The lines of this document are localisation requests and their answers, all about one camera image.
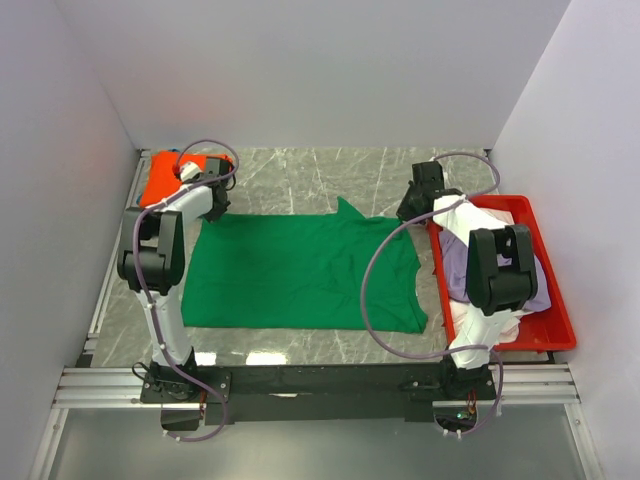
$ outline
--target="red plastic bin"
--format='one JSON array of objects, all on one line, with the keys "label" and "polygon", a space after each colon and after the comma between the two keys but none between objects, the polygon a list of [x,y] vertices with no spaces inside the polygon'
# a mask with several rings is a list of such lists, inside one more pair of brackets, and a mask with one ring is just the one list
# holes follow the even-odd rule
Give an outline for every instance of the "red plastic bin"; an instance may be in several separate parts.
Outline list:
[{"label": "red plastic bin", "polygon": [[[529,200],[521,195],[482,195],[475,197],[471,202],[480,208],[493,208],[496,210],[508,210],[513,215],[515,223],[522,223],[529,227],[533,237],[533,251],[540,260],[542,268],[547,277],[549,296],[551,298],[551,308],[544,312],[525,315],[520,320],[520,333],[515,342],[501,343],[496,345],[496,350],[534,350],[537,352],[571,350],[576,346],[576,337],[573,327],[564,306],[560,288],[556,281],[556,276],[551,268],[549,256],[544,248],[542,236],[538,229],[538,224],[533,215],[533,210]],[[442,263],[442,250],[438,233],[442,228],[434,222],[429,222],[427,226],[433,250],[436,276],[438,278],[438,288],[440,290],[440,303],[444,314],[445,329],[447,339],[452,342],[456,334],[453,329],[453,317],[449,308],[449,292],[444,275]]]}]

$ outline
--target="purple garment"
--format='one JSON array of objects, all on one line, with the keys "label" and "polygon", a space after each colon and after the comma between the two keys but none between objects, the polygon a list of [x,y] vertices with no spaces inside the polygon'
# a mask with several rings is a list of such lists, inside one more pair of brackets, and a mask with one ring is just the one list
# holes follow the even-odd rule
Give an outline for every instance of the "purple garment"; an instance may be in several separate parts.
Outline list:
[{"label": "purple garment", "polygon": [[[440,248],[442,249],[442,263],[444,264],[444,276],[447,280],[449,297],[459,302],[469,303],[467,296],[467,246],[448,230],[439,233]],[[538,276],[538,293],[531,300],[524,304],[525,310],[541,312],[551,307],[549,289],[547,287],[547,277],[542,269],[542,264],[538,257],[534,257],[536,264],[536,275]],[[498,256],[498,264],[508,265],[510,259]]]}]

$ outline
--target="white wall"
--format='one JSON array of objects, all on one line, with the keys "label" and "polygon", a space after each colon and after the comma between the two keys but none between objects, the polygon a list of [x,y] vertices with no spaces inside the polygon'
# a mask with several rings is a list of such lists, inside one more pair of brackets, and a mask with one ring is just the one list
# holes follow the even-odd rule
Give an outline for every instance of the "white wall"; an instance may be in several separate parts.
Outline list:
[{"label": "white wall", "polygon": [[569,0],[56,0],[138,147],[491,147]]},{"label": "white wall", "polygon": [[533,204],[608,478],[640,471],[640,2],[573,0],[493,151]]},{"label": "white wall", "polygon": [[131,142],[53,2],[0,15],[0,477],[25,478],[80,353],[133,176]]}]

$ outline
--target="wire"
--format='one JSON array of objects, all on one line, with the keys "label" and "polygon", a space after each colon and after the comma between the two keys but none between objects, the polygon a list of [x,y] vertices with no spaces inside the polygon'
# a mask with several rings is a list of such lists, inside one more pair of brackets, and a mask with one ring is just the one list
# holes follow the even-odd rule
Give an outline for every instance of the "wire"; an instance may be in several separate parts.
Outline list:
[{"label": "wire", "polygon": [[[463,347],[450,348],[450,349],[447,349],[447,350],[442,350],[440,352],[431,352],[431,353],[408,353],[408,352],[403,352],[401,350],[397,350],[397,349],[393,348],[391,345],[387,344],[384,340],[382,340],[382,338],[380,338],[378,333],[371,326],[371,321],[369,319],[369,313],[367,312],[367,287],[369,285],[369,277],[371,276],[371,272],[373,271],[373,267],[375,266],[376,262],[380,258],[380,255],[382,254],[382,251],[385,249],[385,247],[387,245],[389,245],[391,240],[393,240],[393,238],[396,235],[398,235],[403,230],[406,230],[407,227],[409,227],[409,225],[415,225],[417,223],[424,222],[425,220],[428,220],[428,219],[430,219],[430,218],[432,218],[432,217],[434,217],[436,215],[440,215],[441,213],[445,213],[445,212],[448,212],[450,210],[453,210],[454,208],[456,208],[459,205],[461,205],[462,203],[464,203],[465,199],[471,199],[473,197],[477,197],[478,195],[485,195],[485,194],[487,194],[489,192],[492,192],[493,190],[498,188],[498,186],[500,185],[500,172],[498,172],[498,169],[495,167],[495,165],[493,165],[491,162],[489,162],[489,160],[486,157],[483,157],[481,155],[478,155],[478,154],[475,154],[475,153],[469,153],[469,152],[453,151],[453,152],[443,153],[441,155],[436,155],[431,160],[432,161],[437,161],[437,160],[440,160],[440,159],[443,159],[443,158],[453,157],[453,156],[473,157],[473,158],[477,158],[478,160],[480,160],[481,162],[486,164],[491,169],[491,171],[493,172],[493,178],[494,178],[493,185],[491,187],[485,188],[484,190],[480,190],[479,192],[475,192],[475,193],[472,193],[470,195],[467,195],[466,198],[463,197],[460,200],[458,200],[457,202],[449,205],[448,207],[441,208],[439,210],[435,210],[433,212],[425,213],[424,215],[419,215],[419,216],[417,216],[415,218],[412,218],[411,220],[401,224],[395,230],[393,230],[389,234],[389,236],[387,238],[385,238],[382,241],[382,243],[380,244],[380,246],[377,248],[377,250],[375,251],[375,253],[371,257],[371,260],[369,261],[369,265],[367,265],[367,269],[364,272],[364,278],[362,279],[362,286],[360,287],[360,311],[362,312],[362,319],[364,320],[364,324],[367,327],[367,331],[369,332],[369,334],[371,335],[373,340],[378,345],[380,345],[383,349],[385,349],[387,352],[392,353],[394,355],[397,355],[398,357],[409,358],[411,360],[430,360],[430,359],[434,359],[434,358],[444,357],[446,355],[451,355],[452,353],[464,352],[466,350],[489,350],[490,355],[492,355],[496,359],[496,362],[498,363],[498,369],[499,369],[499,375],[498,375],[499,381],[498,381],[498,387],[497,387],[497,392],[496,392],[496,399],[493,402],[493,404],[491,405],[491,408],[490,408],[489,413],[487,414],[487,416],[485,416],[482,420],[480,420],[478,423],[476,423],[476,425],[473,428],[467,430],[466,432],[462,432],[462,435],[467,435],[469,433],[475,432],[475,431],[481,429],[482,427],[484,427],[486,425],[487,421],[491,417],[493,417],[498,411],[498,405],[500,403],[500,398],[502,397],[502,383],[503,383],[503,379],[504,379],[504,368],[503,368],[502,360],[500,359],[500,356],[493,349],[490,349],[486,345],[465,345]],[[456,436],[456,434],[454,432],[449,432],[449,435]]]},{"label": "wire", "polygon": [[138,377],[140,380],[142,380],[143,383],[146,383],[146,381],[147,381],[146,377],[143,377],[138,372],[136,372],[136,366],[138,366],[138,365],[140,365],[145,372],[149,373],[149,367],[147,367],[142,362],[136,362],[133,365],[131,365],[131,373],[133,373],[136,377]]},{"label": "wire", "polygon": [[230,192],[231,190],[236,188],[236,176],[234,175],[233,177],[231,177],[231,180],[233,180],[233,185],[231,185],[229,188],[225,188],[227,192]]},{"label": "wire", "polygon": [[477,411],[478,399],[476,398],[476,389],[472,389],[467,394],[467,410],[471,415],[475,414]]},{"label": "wire", "polygon": [[209,185],[211,185],[213,183],[221,182],[223,180],[226,180],[227,178],[230,178],[230,177],[234,176],[235,173],[238,171],[238,168],[240,167],[240,157],[238,156],[238,153],[233,148],[231,148],[229,145],[227,145],[226,143],[220,142],[218,140],[211,140],[211,139],[197,140],[197,141],[192,142],[189,145],[187,145],[182,150],[180,155],[178,155],[178,158],[176,160],[176,165],[179,165],[180,160],[182,159],[184,154],[187,152],[187,150],[189,150],[191,147],[194,147],[195,145],[198,145],[200,143],[214,143],[216,145],[220,145],[223,148],[226,148],[229,152],[231,152],[231,155],[235,159],[235,162],[233,164],[233,169],[229,173],[227,173],[225,175],[221,175],[221,176],[213,178],[213,179],[203,180],[201,182],[196,182],[196,183],[193,183],[193,184],[188,185],[188,186],[183,186],[180,190],[178,190],[173,195],[170,195],[168,198],[163,200],[161,203],[156,203],[154,205],[150,205],[147,208],[145,208],[142,212],[140,212],[140,215],[138,215],[138,218],[136,218],[136,222],[135,222],[135,224],[133,226],[133,264],[135,266],[135,270],[136,270],[136,275],[138,277],[138,281],[140,282],[140,287],[142,288],[142,291],[144,292],[145,297],[146,297],[147,301],[149,302],[149,312],[151,314],[151,320],[152,320],[152,323],[153,323],[153,330],[154,330],[154,333],[155,333],[156,338],[158,340],[158,345],[160,345],[160,349],[161,349],[160,351],[162,352],[162,356],[166,360],[167,364],[178,375],[180,375],[185,380],[187,380],[187,381],[199,386],[203,390],[207,391],[208,393],[210,393],[211,395],[216,397],[216,399],[218,399],[218,401],[222,405],[222,420],[220,421],[220,424],[212,432],[207,433],[206,435],[203,435],[201,437],[180,437],[180,436],[176,435],[173,432],[169,432],[168,433],[168,435],[171,438],[174,438],[174,439],[176,439],[178,441],[182,441],[182,442],[199,442],[199,441],[202,441],[202,440],[208,440],[209,438],[212,438],[215,435],[217,435],[224,428],[224,426],[227,424],[227,422],[229,420],[229,408],[227,406],[227,402],[226,402],[224,396],[221,393],[219,393],[215,389],[211,388],[206,383],[203,383],[200,380],[198,380],[197,378],[194,378],[191,375],[189,375],[188,373],[183,372],[182,370],[180,370],[178,365],[176,365],[175,361],[173,360],[173,358],[169,354],[168,347],[167,347],[167,345],[165,343],[165,340],[164,340],[164,335],[162,334],[162,329],[160,328],[160,320],[158,318],[157,307],[156,307],[155,302],[153,300],[153,296],[151,295],[151,291],[149,290],[149,286],[147,285],[147,282],[146,282],[146,280],[144,278],[144,274],[142,273],[142,265],[140,264],[140,243],[139,243],[139,241],[140,241],[140,227],[142,225],[143,220],[145,219],[145,217],[147,215],[149,215],[150,213],[152,213],[152,212],[154,212],[154,211],[156,211],[156,210],[158,210],[160,208],[164,208],[165,206],[170,205],[171,203],[175,202],[179,198],[182,198],[184,195],[186,195],[187,193],[189,193],[191,190],[193,190],[195,188],[202,187],[202,186],[209,186]]}]

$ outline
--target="gray marble surface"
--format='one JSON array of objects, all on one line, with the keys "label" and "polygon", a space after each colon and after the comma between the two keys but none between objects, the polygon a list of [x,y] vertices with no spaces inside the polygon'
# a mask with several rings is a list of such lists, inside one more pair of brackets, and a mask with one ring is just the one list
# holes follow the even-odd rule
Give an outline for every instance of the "gray marble surface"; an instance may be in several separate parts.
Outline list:
[{"label": "gray marble surface", "polygon": [[[255,148],[241,149],[238,185],[230,193],[233,213],[322,214],[337,208],[342,196],[364,215],[394,216],[411,178],[411,164],[428,160],[430,148]],[[145,160],[136,195],[148,177]],[[491,185],[490,170],[479,161],[452,157],[441,161],[449,186],[474,192]],[[200,221],[187,232],[187,256],[198,238]],[[429,321],[422,334],[381,333],[400,350],[431,352],[446,345],[433,256],[426,231],[412,227],[421,268],[418,301]],[[381,349],[366,331],[189,328],[200,364],[343,364],[406,361]],[[126,282],[115,279],[93,357],[93,367],[125,367],[149,361],[151,341],[142,307]],[[530,352],[510,352],[512,361],[545,360]]]}]

